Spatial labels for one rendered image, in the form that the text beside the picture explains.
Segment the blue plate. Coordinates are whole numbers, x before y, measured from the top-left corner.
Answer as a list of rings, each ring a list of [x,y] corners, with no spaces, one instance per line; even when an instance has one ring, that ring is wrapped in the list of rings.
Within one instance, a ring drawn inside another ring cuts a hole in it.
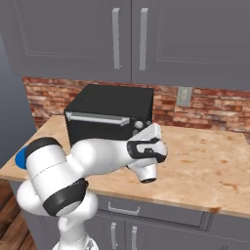
[[[23,147],[17,154],[15,157],[15,163],[16,165],[25,170],[26,169],[26,159],[25,159],[25,151],[26,151],[26,147]]]

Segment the grey drawer front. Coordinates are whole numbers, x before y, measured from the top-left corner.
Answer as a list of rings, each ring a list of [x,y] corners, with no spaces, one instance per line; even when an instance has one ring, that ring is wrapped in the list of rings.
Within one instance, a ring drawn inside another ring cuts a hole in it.
[[[195,229],[207,230],[212,219],[212,215],[204,211],[197,211],[192,209],[154,204],[105,195],[99,195],[98,199],[99,208],[101,210],[108,211],[107,203],[109,201],[111,202],[112,207],[132,211],[137,210],[138,206],[140,206],[141,210],[139,215],[134,217],[149,218]]]

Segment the grey wall socket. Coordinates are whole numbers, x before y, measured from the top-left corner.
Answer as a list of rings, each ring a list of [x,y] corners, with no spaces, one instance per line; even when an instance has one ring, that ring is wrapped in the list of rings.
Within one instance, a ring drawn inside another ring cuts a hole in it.
[[[189,106],[191,100],[192,88],[191,87],[179,87],[176,105]]]

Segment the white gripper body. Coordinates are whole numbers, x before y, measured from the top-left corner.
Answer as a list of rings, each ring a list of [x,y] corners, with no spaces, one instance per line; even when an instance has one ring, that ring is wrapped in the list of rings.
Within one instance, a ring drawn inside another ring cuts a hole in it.
[[[144,128],[140,133],[133,137],[134,141],[150,141],[153,138],[161,138],[161,127],[157,123],[152,123],[151,125]]]

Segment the black toaster oven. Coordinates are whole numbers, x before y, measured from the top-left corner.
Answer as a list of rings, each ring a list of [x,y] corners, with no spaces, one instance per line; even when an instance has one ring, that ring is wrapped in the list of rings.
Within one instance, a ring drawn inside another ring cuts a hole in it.
[[[88,84],[64,109],[64,113],[71,111],[129,117],[133,137],[134,130],[139,133],[146,128],[147,121],[152,122],[153,94],[152,88]],[[143,128],[135,127],[137,121],[143,122]]]

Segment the grey wall cupboard door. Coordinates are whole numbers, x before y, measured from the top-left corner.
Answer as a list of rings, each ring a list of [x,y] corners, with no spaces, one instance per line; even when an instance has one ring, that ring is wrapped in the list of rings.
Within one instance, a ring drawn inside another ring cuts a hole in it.
[[[148,8],[146,70],[140,70],[142,8]],[[250,0],[132,0],[132,81],[250,90]]]
[[[113,8],[120,8],[120,69],[113,65]],[[0,0],[0,35],[11,71],[129,82],[131,14],[132,0]]]

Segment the black toaster oven door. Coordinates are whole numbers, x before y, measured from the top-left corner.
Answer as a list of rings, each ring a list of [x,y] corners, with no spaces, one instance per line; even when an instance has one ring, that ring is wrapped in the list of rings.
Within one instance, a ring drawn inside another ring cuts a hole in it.
[[[80,140],[86,139],[126,141],[132,137],[132,126],[130,125],[131,120],[129,124],[119,126],[84,121],[68,121],[65,114],[64,116],[71,146]]]

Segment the grey base cupboard door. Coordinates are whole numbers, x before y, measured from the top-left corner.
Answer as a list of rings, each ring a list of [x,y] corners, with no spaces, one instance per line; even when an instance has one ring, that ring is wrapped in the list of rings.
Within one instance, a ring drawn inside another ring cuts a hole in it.
[[[132,250],[132,227],[136,226],[137,250],[250,250],[250,243],[208,236],[153,224],[125,222],[126,249]]]
[[[96,214],[85,223],[86,231],[98,244],[99,250],[112,250],[110,226],[116,223],[116,250],[125,250],[124,221],[108,215]]]
[[[60,240],[58,218],[37,216],[22,210],[37,250],[52,250]]]

